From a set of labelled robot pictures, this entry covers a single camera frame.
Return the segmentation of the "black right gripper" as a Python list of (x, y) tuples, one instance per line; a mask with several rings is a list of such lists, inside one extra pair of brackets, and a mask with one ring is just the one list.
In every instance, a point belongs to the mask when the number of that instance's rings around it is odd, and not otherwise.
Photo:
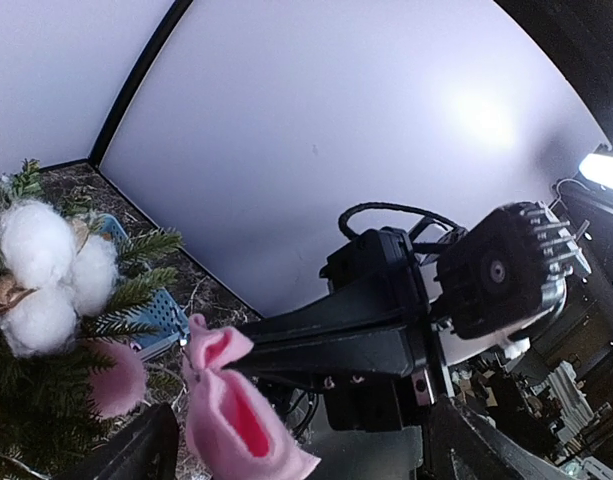
[(240, 328), (247, 375), (324, 390), (336, 431), (399, 431), (425, 422), (444, 389), (430, 300), (409, 235), (370, 229), (320, 271), (329, 296)]

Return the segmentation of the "white cotton pompom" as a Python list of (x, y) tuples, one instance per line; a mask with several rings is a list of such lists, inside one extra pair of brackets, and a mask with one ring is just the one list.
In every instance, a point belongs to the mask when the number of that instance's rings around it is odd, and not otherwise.
[(77, 323), (73, 292), (62, 286), (39, 289), (0, 316), (0, 330), (16, 358), (68, 350)]
[(98, 316), (106, 307), (118, 278), (114, 243), (91, 235), (78, 253), (72, 268), (75, 311), (80, 316)]
[(77, 253), (70, 224), (43, 202), (15, 203), (0, 219), (0, 250), (6, 268), (26, 289), (56, 285)]

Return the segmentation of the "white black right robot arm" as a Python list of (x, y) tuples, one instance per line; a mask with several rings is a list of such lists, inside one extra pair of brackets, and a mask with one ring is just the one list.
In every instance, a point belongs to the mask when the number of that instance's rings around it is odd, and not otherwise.
[(516, 338), (542, 301), (537, 246), (540, 209), (514, 203), (472, 230), (450, 227), (449, 243), (424, 243), (392, 227), (355, 232), (320, 275), (329, 294), (298, 310), (244, 327), (253, 350), (237, 361), (247, 375), (316, 392), (340, 431), (397, 431), (420, 424), (447, 392), (448, 350), (460, 340)]

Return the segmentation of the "pink felt ornament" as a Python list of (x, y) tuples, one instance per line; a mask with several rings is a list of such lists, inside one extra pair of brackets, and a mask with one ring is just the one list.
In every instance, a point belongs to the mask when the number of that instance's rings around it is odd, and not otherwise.
[(185, 442), (215, 479), (307, 478), (320, 459), (301, 449), (269, 401), (230, 364), (254, 343), (234, 327), (189, 318), (183, 373), (189, 387)]

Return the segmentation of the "small green christmas tree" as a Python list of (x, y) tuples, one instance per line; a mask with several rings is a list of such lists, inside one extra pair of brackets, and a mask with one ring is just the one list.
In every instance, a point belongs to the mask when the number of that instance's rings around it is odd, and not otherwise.
[[(50, 197), (42, 185), (37, 160), (25, 160), (21, 169), (0, 178), (0, 219), (15, 203), (36, 200), (52, 206), (72, 227), (77, 253), (70, 272), (56, 285), (72, 290), (75, 259), (100, 216), (90, 195), (75, 188)], [(42, 288), (26, 289), (6, 268), (0, 250), (0, 316)], [(114, 365), (108, 357), (90, 351), (82, 335), (86, 316), (78, 313), (74, 340), (60, 353), (16, 358), (0, 330), (0, 479), (51, 479), (101, 446), (113, 425), (130, 415), (102, 420), (93, 412), (90, 374)]]

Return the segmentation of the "pink fluffy pompom ornament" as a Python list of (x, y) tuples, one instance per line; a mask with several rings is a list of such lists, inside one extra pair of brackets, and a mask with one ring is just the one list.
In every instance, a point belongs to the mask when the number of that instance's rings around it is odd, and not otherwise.
[(102, 420), (127, 415), (146, 394), (147, 373), (143, 362), (122, 342), (87, 341), (85, 346), (114, 362), (111, 368), (90, 374), (93, 412)]

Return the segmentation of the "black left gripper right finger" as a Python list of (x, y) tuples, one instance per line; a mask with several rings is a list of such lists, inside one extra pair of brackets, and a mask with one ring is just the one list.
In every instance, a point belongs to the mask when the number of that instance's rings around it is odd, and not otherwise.
[(435, 479), (566, 479), (461, 402), (440, 398), (424, 428), (424, 467)]

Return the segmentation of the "light blue plastic basket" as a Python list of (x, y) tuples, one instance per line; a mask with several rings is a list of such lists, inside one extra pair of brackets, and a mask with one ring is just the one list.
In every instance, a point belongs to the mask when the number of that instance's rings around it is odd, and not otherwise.
[(102, 313), (83, 320), (82, 335), (124, 340), (145, 358), (184, 337), (187, 317), (167, 290), (178, 270), (157, 264), (180, 250), (181, 235), (155, 228), (131, 236), (110, 214), (99, 217), (94, 232), (116, 248), (119, 277)]

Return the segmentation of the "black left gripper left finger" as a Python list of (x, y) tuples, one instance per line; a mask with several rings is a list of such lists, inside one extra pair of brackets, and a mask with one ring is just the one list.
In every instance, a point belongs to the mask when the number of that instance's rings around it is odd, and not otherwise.
[(59, 480), (175, 479), (179, 425), (169, 404), (146, 410)]

